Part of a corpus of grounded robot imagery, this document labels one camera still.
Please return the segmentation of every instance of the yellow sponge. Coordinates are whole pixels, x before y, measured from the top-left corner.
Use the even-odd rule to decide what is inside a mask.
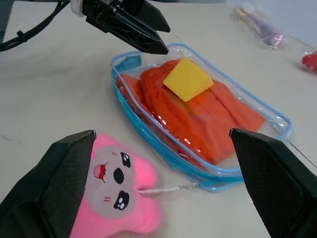
[[[163,84],[184,102],[213,86],[211,77],[191,62],[183,58],[164,80]]]

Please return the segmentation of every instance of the plush toy face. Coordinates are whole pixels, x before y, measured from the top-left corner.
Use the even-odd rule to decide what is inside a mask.
[[[133,211],[134,159],[122,147],[100,148],[90,163],[86,194],[92,209],[107,218],[120,218]]]
[[[150,233],[162,221],[158,202],[142,196],[151,188],[155,168],[113,138],[98,135],[70,238],[107,238],[123,231]]]

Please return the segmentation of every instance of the white string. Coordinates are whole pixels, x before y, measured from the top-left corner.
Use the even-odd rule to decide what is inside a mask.
[[[184,189],[195,189],[199,187],[199,184],[192,183],[190,185],[186,186],[177,186],[177,187],[168,187],[168,188],[154,188],[154,189],[145,189],[145,190],[139,190],[140,194],[150,194],[150,193],[163,193],[163,192],[174,192],[178,190],[184,190]]]

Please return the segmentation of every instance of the orange towel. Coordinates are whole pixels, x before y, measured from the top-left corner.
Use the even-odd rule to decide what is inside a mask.
[[[210,89],[185,103],[163,85],[164,79],[178,62],[179,60],[171,60],[160,67],[150,68],[140,75],[140,80],[125,74],[122,76],[144,110],[202,159],[217,164],[234,153],[229,137],[231,128],[257,131],[265,119],[240,102],[224,84],[216,80]],[[146,120],[119,78],[117,86],[122,89],[123,96],[134,112],[144,119],[167,145],[189,162],[204,169],[150,120]]]

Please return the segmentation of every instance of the transparent zipper pouch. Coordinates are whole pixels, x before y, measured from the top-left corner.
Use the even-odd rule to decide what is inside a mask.
[[[115,95],[131,124],[172,169],[205,190],[226,190],[243,181],[231,128],[286,141],[292,122],[189,46],[175,43],[168,48],[164,56],[139,51],[115,56],[111,60]],[[176,69],[181,69],[177,80],[188,74],[200,80],[194,70],[179,68],[185,60],[212,80],[210,88],[186,102],[165,83]]]

